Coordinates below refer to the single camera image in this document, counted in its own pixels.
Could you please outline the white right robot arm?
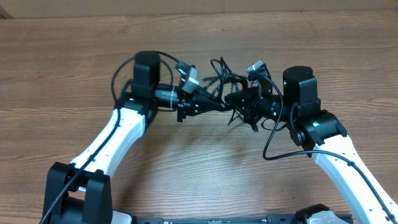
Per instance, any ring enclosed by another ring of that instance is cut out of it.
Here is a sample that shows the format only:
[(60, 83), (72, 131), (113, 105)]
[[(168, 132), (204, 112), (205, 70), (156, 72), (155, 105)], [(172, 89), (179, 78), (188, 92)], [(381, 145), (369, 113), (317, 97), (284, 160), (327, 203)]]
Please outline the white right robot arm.
[(311, 67), (286, 69), (281, 90), (265, 65), (249, 68), (247, 75), (254, 86), (224, 98), (246, 123), (255, 126), (260, 118), (284, 122), (301, 154), (327, 174), (358, 223), (397, 223), (397, 204), (361, 160), (346, 128), (321, 108)]

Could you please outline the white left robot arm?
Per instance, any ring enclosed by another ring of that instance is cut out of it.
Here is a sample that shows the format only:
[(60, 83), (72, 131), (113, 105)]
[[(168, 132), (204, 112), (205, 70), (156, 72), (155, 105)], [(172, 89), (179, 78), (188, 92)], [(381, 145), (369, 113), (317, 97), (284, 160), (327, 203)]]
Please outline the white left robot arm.
[(132, 224), (133, 215), (113, 208), (111, 179), (131, 146), (147, 131), (160, 108), (177, 112), (181, 121), (207, 111), (225, 111), (226, 105), (199, 85), (197, 69), (178, 60), (178, 86), (160, 83), (165, 65), (159, 51), (141, 51), (132, 62), (133, 78), (113, 95), (112, 115), (95, 140), (70, 163), (56, 162), (48, 171), (41, 223)]

